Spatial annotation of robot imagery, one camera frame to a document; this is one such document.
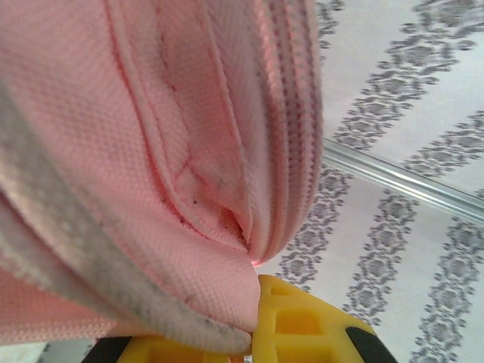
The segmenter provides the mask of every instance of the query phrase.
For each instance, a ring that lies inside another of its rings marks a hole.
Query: gray damask pattern
[[[318,38],[321,62],[324,62],[324,51],[329,49],[330,43],[327,36],[335,33],[338,22],[333,17],[333,12],[342,11],[345,7],[341,0],[316,1],[316,16],[318,17]]]
[[[446,254],[440,258],[440,272],[430,289],[431,303],[420,320],[419,347],[411,354],[410,363],[457,361],[455,348],[461,346],[461,331],[470,313],[479,269],[484,261],[484,228],[454,218],[444,244]]]
[[[416,200],[390,190],[384,193],[388,197],[380,201],[380,211],[374,217],[377,225],[370,228],[367,253],[359,259],[355,283],[346,294],[349,303],[343,305],[343,311],[371,325],[380,325],[378,315],[385,311],[386,295],[392,292],[390,282],[396,279],[399,254],[407,244],[405,235],[411,233],[409,225],[418,205]]]
[[[331,225],[338,220],[338,209],[344,204],[341,198],[348,193],[348,180],[353,176],[338,169],[323,166],[318,193],[308,221],[281,257],[281,272],[275,275],[309,291],[308,281],[318,272],[316,265],[322,262],[321,253],[326,250],[327,236],[333,232]]]
[[[459,63],[458,52],[476,46],[470,37],[484,32],[484,3],[478,0],[426,0],[414,12],[419,21],[403,24],[406,39],[391,43],[389,60],[379,62],[381,72],[371,75],[334,134],[337,142],[369,150],[439,82],[439,73]]]
[[[438,178],[455,168],[484,156],[484,110],[469,116],[470,122],[459,123],[455,130],[447,131],[439,140],[421,148],[403,163],[417,174]]]
[[[476,197],[484,200],[484,189],[479,189],[478,191],[476,191]]]

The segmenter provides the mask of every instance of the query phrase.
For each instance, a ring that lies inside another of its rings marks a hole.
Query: pink textured fabric
[[[309,0],[0,0],[0,342],[241,352],[321,164]]]

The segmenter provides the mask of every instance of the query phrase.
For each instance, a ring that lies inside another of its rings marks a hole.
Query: pink bag
[[[0,0],[0,343],[247,349],[321,165],[309,0]]]

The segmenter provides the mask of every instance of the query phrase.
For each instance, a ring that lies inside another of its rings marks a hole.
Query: patterned fabric
[[[321,27],[332,24],[320,32],[326,136],[476,195],[484,187],[484,2],[320,6],[328,9]]]
[[[484,355],[484,225],[325,166],[308,221],[258,268],[371,324],[400,362]]]

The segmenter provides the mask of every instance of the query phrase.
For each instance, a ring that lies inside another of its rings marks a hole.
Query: black plastic part
[[[376,335],[359,327],[348,327],[346,333],[364,363],[398,363]]]
[[[130,340],[131,337],[101,339],[82,363],[116,363]]]

